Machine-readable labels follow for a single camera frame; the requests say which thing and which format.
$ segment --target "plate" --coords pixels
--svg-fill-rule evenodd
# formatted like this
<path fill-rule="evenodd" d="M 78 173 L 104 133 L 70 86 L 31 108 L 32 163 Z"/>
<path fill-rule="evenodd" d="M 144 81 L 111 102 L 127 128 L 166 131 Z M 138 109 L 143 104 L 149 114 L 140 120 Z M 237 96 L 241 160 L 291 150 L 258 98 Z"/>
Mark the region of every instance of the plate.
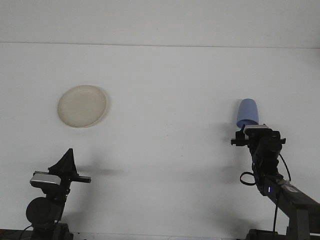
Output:
<path fill-rule="evenodd" d="M 107 98 L 97 86 L 79 85 L 60 98 L 57 111 L 59 118 L 71 127 L 90 127 L 107 111 Z"/>

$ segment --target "white backdrop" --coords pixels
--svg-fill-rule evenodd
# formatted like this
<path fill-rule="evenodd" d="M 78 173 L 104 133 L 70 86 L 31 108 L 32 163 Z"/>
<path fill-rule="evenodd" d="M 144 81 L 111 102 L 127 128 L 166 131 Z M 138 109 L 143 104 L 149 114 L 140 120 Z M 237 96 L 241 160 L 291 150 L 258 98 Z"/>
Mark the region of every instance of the white backdrop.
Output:
<path fill-rule="evenodd" d="M 320 48 L 318 0 L 2 0 L 0 42 Z"/>
<path fill-rule="evenodd" d="M 320 52 L 315 49 L 0 44 L 1 228 L 28 225 L 42 196 L 29 184 L 74 148 L 81 175 L 62 220 L 73 232 L 243 238 L 271 230 L 274 204 L 239 175 L 248 149 L 230 145 L 241 99 L 287 138 L 293 184 L 320 201 Z M 109 96 L 98 125 L 57 114 L 68 89 Z M 280 171 L 286 176 L 285 168 Z M 277 229 L 288 219 L 280 214 Z"/>

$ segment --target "white table surface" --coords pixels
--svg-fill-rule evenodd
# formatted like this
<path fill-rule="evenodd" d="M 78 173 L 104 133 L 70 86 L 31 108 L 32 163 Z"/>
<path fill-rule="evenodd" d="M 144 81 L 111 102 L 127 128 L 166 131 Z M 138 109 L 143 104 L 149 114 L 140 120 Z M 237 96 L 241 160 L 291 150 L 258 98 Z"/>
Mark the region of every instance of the white table surface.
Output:
<path fill-rule="evenodd" d="M 0 44 L 0 226 L 23 229 L 29 180 L 68 148 L 92 183 L 72 183 L 72 232 L 243 238 L 271 230 L 274 204 L 239 176 L 230 145 L 241 99 L 279 130 L 293 184 L 320 200 L 320 52 L 316 49 Z M 57 114 L 68 89 L 103 88 L 107 116 L 71 128 Z M 279 170 L 286 176 L 285 168 Z M 288 219 L 279 213 L 277 229 Z"/>

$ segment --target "wire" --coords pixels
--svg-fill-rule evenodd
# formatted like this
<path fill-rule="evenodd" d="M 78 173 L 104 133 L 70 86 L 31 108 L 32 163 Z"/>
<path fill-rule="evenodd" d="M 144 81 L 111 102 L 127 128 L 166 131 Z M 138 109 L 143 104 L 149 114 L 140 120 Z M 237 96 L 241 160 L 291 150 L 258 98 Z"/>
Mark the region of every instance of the wire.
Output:
<path fill-rule="evenodd" d="M 25 232 L 28 228 L 30 228 L 30 227 L 32 227 L 32 225 L 27 226 L 25 229 L 22 230 L 22 232 L 20 233 L 20 236 L 19 236 L 19 239 L 18 239 L 18 240 L 21 240 L 22 234 L 24 234 L 24 232 Z"/>
<path fill-rule="evenodd" d="M 273 219 L 273 229 L 272 229 L 272 240 L 275 240 L 275 235 L 276 235 L 276 222 L 277 222 L 277 214 L 278 214 L 280 193 L 281 193 L 281 191 L 278 193 L 278 197 L 276 199 L 276 204 L 275 204 L 274 219 Z"/>
<path fill-rule="evenodd" d="M 280 156 L 280 158 L 282 159 L 282 162 L 283 162 L 283 164 L 284 164 L 284 166 L 285 166 L 285 168 L 286 168 L 286 171 L 287 171 L 287 173 L 288 173 L 288 176 L 289 176 L 289 182 L 291 182 L 291 175 L 290 175 L 290 172 L 289 172 L 288 166 L 287 166 L 287 164 L 286 164 L 286 162 L 285 162 L 284 158 L 282 157 L 282 155 L 281 155 L 281 154 L 279 154 L 279 156 Z"/>

